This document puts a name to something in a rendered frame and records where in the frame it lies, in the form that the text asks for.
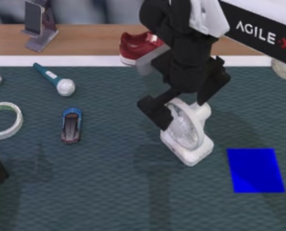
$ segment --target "blue mat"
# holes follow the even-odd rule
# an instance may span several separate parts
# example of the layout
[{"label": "blue mat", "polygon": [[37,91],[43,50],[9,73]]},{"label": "blue mat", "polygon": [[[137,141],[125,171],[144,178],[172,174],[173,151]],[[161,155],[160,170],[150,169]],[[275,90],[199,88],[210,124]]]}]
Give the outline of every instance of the blue mat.
[{"label": "blue mat", "polygon": [[284,193],[273,149],[228,149],[235,193]]}]

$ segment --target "sneaker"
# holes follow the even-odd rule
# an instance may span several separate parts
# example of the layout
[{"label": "sneaker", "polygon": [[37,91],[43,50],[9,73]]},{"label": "sneaker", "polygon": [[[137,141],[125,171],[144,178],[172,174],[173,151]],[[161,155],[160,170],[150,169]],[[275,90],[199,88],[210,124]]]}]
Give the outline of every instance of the sneaker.
[{"label": "sneaker", "polygon": [[124,32],[120,39],[119,52],[122,63],[135,66],[142,56],[162,46],[164,42],[151,32],[130,35]]}]

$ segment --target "clear tape roll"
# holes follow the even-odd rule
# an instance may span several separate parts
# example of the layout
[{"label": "clear tape roll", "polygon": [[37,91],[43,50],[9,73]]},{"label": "clear tape roll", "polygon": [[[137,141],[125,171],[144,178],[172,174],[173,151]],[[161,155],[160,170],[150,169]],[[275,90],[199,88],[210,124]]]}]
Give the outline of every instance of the clear tape roll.
[{"label": "clear tape roll", "polygon": [[8,128],[5,131],[0,131],[0,140],[7,139],[16,134],[20,130],[23,124],[23,115],[21,113],[20,108],[17,105],[8,102],[1,102],[0,111],[2,110],[14,111],[17,114],[17,118],[15,123],[10,128]]}]

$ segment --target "toy car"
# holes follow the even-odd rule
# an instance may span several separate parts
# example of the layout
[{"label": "toy car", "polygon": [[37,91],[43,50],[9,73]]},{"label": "toy car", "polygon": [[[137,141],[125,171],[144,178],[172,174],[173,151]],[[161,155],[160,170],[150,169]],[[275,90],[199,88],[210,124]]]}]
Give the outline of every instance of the toy car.
[{"label": "toy car", "polygon": [[82,112],[77,108],[68,108],[63,112],[61,139],[64,143],[76,143],[81,137]]}]

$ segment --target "white border strip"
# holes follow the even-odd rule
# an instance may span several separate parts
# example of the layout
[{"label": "white border strip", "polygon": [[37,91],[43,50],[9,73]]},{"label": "white border strip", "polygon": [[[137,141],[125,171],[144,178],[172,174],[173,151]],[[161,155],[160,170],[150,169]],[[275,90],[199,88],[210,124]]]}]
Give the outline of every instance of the white border strip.
[{"label": "white border strip", "polygon": [[[225,66],[271,66],[271,58],[257,56],[220,56]],[[39,63],[43,66],[71,67],[119,67],[124,65],[119,56],[0,56],[0,66],[32,66]]]}]

